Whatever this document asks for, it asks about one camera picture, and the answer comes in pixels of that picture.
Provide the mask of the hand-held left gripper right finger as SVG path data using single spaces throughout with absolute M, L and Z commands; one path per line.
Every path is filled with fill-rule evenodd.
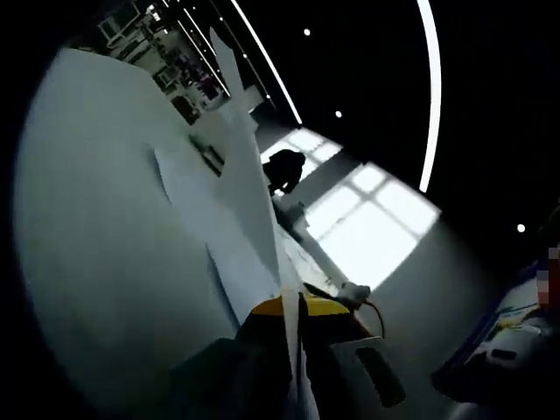
M 340 302 L 306 295 L 304 372 L 320 419 L 386 419 L 405 387 L 372 335 Z

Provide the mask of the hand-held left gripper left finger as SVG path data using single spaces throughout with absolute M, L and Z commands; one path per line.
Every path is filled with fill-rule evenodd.
M 260 303 L 232 339 L 176 366 L 167 419 L 281 419 L 292 379 L 280 297 Z

